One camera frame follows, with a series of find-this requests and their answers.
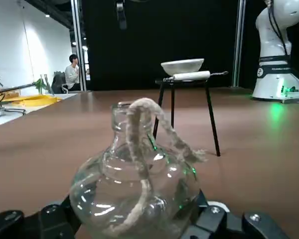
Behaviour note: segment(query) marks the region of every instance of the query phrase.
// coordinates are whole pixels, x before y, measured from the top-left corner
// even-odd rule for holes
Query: black tripod leg
[[[171,116],[170,116],[170,123],[171,126],[174,128],[174,116],[175,116],[175,86],[171,84]]]
[[[207,103],[208,103],[211,127],[213,129],[213,135],[214,135],[214,141],[215,141],[215,147],[216,147],[216,154],[217,154],[218,157],[220,157],[220,149],[219,149],[219,142],[218,142],[218,136],[217,136],[215,117],[214,117],[214,112],[213,112],[213,105],[211,104],[211,97],[210,97],[210,92],[209,92],[209,87],[208,87],[207,82],[205,84],[205,91],[206,91],[206,96],[207,96]]]
[[[161,85],[160,85],[159,99],[158,99],[158,105],[160,107],[161,107],[161,105],[163,103],[164,90],[165,90],[164,89],[164,82],[162,82]],[[158,118],[155,118],[154,131],[153,131],[154,139],[156,139],[157,130],[158,130]]]

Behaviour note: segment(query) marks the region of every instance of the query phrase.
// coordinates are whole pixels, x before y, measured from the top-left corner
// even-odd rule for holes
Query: man
[[[80,71],[78,67],[78,56],[75,54],[70,55],[69,60],[71,65],[65,68],[65,82],[68,85],[69,91],[79,91],[80,86]]]

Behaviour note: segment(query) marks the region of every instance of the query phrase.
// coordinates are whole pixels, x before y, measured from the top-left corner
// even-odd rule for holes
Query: wooden table surface
[[[158,91],[78,94],[1,125],[0,212],[31,214],[62,200],[77,168],[111,143],[111,104],[140,97],[157,100]],[[219,158],[204,90],[176,90],[176,130],[208,151],[209,161],[196,165],[203,192],[237,214],[269,213],[299,239],[299,105],[256,102],[224,89],[213,89],[212,100]],[[169,92],[163,107],[169,113]],[[162,130],[157,140],[168,142]]]

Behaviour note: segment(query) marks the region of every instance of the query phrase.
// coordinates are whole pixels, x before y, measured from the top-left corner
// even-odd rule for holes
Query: black curtain
[[[247,1],[240,70],[240,86],[243,88],[253,89],[256,84],[260,56],[260,40],[256,29],[256,19],[265,7],[265,3],[260,0]],[[288,28],[288,37],[293,44],[291,65],[299,72],[299,23]]]
[[[83,0],[93,90],[150,89],[166,77],[161,62],[205,58],[203,69],[230,71],[213,78],[229,86],[237,0],[126,0],[120,30],[114,0]]]

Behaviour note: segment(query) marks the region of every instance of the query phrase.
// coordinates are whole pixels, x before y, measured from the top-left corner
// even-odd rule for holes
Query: glass bottle
[[[144,189],[126,140],[129,106],[112,106],[114,140],[79,168],[70,190],[71,206],[94,239],[177,239],[197,214],[196,172],[174,151],[156,145],[151,117],[145,114],[140,120],[139,147],[152,190],[130,227],[118,234],[109,232],[131,221],[129,214],[137,208]]]

